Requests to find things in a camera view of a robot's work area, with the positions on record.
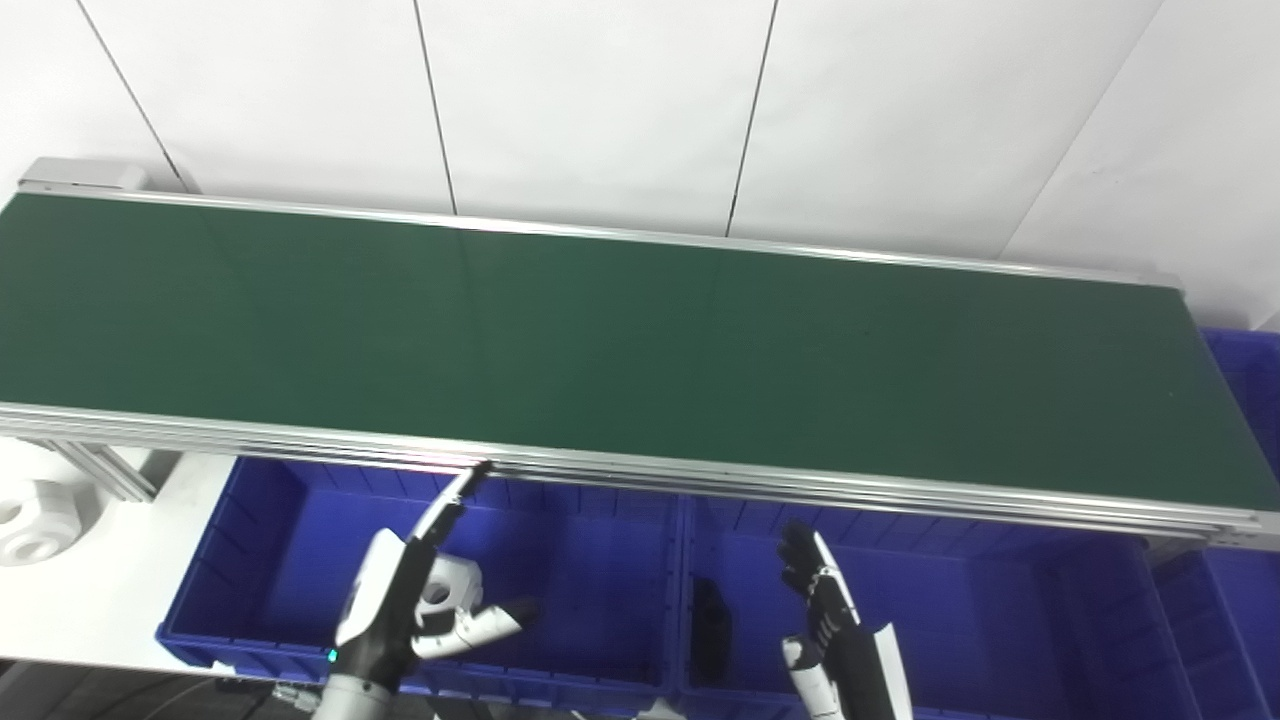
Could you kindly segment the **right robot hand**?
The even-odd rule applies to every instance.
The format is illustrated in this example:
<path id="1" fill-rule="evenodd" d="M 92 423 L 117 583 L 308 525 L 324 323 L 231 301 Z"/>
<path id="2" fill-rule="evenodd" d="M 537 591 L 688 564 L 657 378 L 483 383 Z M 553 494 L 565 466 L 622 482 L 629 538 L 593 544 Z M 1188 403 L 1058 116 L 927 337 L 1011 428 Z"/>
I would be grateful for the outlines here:
<path id="1" fill-rule="evenodd" d="M 810 719 L 911 719 L 913 701 L 893 625 L 861 620 L 826 539 L 797 519 L 782 529 L 782 582 L 805 606 L 806 630 L 780 642 Z"/>

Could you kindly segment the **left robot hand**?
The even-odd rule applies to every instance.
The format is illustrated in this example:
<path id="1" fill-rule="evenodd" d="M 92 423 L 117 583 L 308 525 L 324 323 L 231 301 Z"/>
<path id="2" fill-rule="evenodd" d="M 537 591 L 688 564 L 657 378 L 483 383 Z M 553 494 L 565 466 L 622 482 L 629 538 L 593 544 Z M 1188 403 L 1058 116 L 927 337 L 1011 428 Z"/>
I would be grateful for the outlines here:
<path id="1" fill-rule="evenodd" d="M 328 691 L 396 694 L 419 662 L 504 639 L 539 618 L 534 598 L 484 603 L 477 562 L 442 552 L 492 469 L 483 460 L 460 473 L 406 537 L 375 533 L 335 630 Z"/>

